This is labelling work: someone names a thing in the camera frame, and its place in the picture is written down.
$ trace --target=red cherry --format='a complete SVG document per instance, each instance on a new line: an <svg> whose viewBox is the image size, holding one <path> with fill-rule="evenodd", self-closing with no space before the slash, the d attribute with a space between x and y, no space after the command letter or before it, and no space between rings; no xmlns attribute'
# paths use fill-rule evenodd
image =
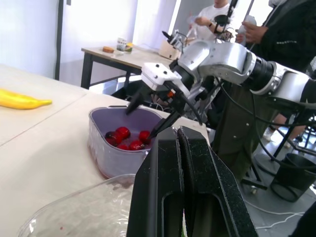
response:
<svg viewBox="0 0 316 237"><path fill-rule="evenodd" d="M126 139L130 137L130 131L128 130L127 127L119 127L116 132L120 133L123 137L123 139Z"/></svg>
<svg viewBox="0 0 316 237"><path fill-rule="evenodd" d="M122 135L117 132L107 132L105 134L105 140L116 147L122 142L123 138Z"/></svg>
<svg viewBox="0 0 316 237"><path fill-rule="evenodd" d="M126 151L129 151L129 147L127 145L118 145L118 148L121 149L121 150L126 150Z"/></svg>
<svg viewBox="0 0 316 237"><path fill-rule="evenodd" d="M145 148L145 145L141 141L133 141L129 148L131 151L139 151Z"/></svg>
<svg viewBox="0 0 316 237"><path fill-rule="evenodd" d="M141 131L139 133L139 140L141 140L145 144L150 144L150 139L148 138L150 136L150 131Z"/></svg>

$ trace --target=hand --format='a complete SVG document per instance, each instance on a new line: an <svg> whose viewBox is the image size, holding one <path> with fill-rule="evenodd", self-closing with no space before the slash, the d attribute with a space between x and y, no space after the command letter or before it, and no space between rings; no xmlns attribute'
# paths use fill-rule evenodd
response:
<svg viewBox="0 0 316 237"><path fill-rule="evenodd" d="M268 27L256 26L248 22L242 23L246 28L246 42L247 43L261 43L262 37L267 32Z"/></svg>
<svg viewBox="0 0 316 237"><path fill-rule="evenodd" d="M207 17L198 17L195 20L195 23L197 23L199 26L209 26L212 22Z"/></svg>
<svg viewBox="0 0 316 237"><path fill-rule="evenodd" d="M243 41L244 37L245 37L245 34L237 34L236 35L236 42L241 43Z"/></svg>

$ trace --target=black trash can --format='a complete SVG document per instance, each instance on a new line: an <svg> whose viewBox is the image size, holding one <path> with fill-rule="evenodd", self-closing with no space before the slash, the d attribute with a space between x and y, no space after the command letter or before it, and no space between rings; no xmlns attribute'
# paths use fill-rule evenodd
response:
<svg viewBox="0 0 316 237"><path fill-rule="evenodd" d="M305 157L291 153L286 154L283 162L296 167L316 166ZM316 168L304 170L280 166L270 188L283 200L296 202L315 181Z"/></svg>

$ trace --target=banana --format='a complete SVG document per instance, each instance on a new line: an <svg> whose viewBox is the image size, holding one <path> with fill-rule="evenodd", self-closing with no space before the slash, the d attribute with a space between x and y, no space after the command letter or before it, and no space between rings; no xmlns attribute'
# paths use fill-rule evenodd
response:
<svg viewBox="0 0 316 237"><path fill-rule="evenodd" d="M31 96L0 89L0 106L19 110L30 110L43 105L50 105L51 103L51 100L37 100Z"/></svg>

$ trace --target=table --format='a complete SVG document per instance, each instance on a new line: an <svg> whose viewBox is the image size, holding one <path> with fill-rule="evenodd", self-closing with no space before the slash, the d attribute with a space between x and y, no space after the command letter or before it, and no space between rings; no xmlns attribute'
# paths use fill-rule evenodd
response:
<svg viewBox="0 0 316 237"><path fill-rule="evenodd" d="M0 236L15 237L43 206L104 180L87 147L88 114L127 102L4 65L0 87L53 100L30 111L0 107ZM180 125L207 138L197 122L180 118Z"/></svg>
<svg viewBox="0 0 316 237"><path fill-rule="evenodd" d="M105 53L102 47L82 48L84 52L81 87L89 89L93 62L101 63L113 68L126 71L124 86L129 83L131 73L140 75L144 63L163 63L167 67L172 62L167 58L158 55L157 52L135 46L131 53L115 50L114 53Z"/></svg>

